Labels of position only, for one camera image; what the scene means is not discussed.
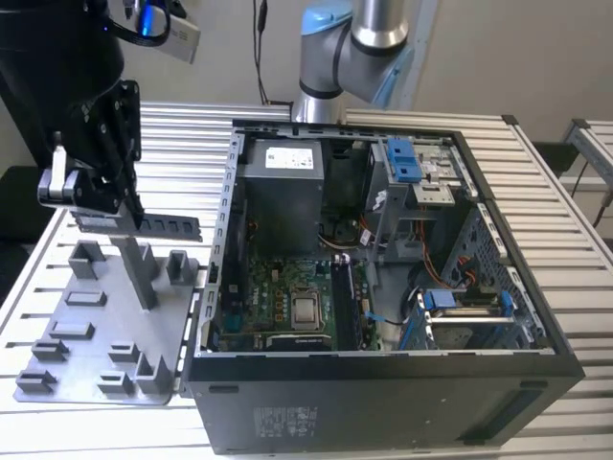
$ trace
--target sticker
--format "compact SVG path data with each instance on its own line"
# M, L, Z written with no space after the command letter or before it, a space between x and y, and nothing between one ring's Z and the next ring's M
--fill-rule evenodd
M312 170L313 150L271 147L266 150L265 166L277 170Z
M381 207L383 201L387 198L387 190L381 190L378 194L376 194L375 205L373 206L373 211L376 211Z
M317 407L255 407L253 416L260 438L315 436Z
M426 174L434 173L437 170L436 165L433 165L432 163L429 163L426 161L421 163L421 168L423 169L423 172Z
M371 231L368 228L365 228L364 231L362 232L362 236L360 237L360 243L363 246L368 246L368 243L371 240Z

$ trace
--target motherboard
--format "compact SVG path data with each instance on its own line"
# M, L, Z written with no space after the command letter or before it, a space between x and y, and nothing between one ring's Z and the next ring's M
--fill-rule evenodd
M376 349L375 327L364 316L372 304L365 267L351 264L346 280L337 268L331 261L252 258L244 305L223 312L220 349L323 352L348 341ZM339 283L351 288L335 290Z

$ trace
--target metal rack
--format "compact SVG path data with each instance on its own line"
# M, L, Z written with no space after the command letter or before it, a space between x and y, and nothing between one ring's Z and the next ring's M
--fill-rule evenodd
M573 120L564 142L573 144L613 189L613 122Z
M143 160L136 165L144 206L200 219L203 243L149 241L156 257L187 250L203 287L233 118L288 119L286 107L146 103ZM584 366L586 379L487 458L608 459L613 455L613 255L517 125L501 117L350 110L350 124L460 130L533 270L556 319ZM20 403L14 378L25 367L70 277L68 257L80 233L56 212L0 310L1 452L35 458L214 458L193 400L159 408ZM116 253L107 237L102 251ZM351 458L404 458L413 451L352 452ZM454 450L447 457L472 457Z

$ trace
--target power supply label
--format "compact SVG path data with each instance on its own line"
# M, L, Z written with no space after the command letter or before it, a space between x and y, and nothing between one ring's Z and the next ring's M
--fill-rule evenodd
M256 407L256 436L305 438L315 436L317 407Z
M271 147L266 149L265 166L276 170L312 170L313 150Z

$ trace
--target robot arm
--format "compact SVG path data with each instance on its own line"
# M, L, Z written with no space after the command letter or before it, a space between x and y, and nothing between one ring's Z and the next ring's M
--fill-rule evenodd
M292 117L303 123L343 123L347 91L386 107L400 72L413 61L406 43L403 0L330 1L303 15L301 94Z
M160 46L170 32L114 23L106 0L1 0L0 91L44 173L38 199L70 209L84 232L199 240L195 218L145 214L139 87L121 80L118 37Z

